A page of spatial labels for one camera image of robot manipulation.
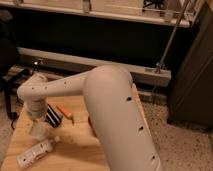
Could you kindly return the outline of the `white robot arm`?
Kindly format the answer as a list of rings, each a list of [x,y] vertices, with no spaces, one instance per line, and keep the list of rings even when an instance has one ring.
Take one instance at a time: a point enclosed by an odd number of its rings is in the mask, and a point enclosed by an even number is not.
[[[48,97],[82,95],[110,171],[163,171],[132,87],[126,68],[103,65],[54,81],[36,73],[17,93],[33,120],[46,113]]]

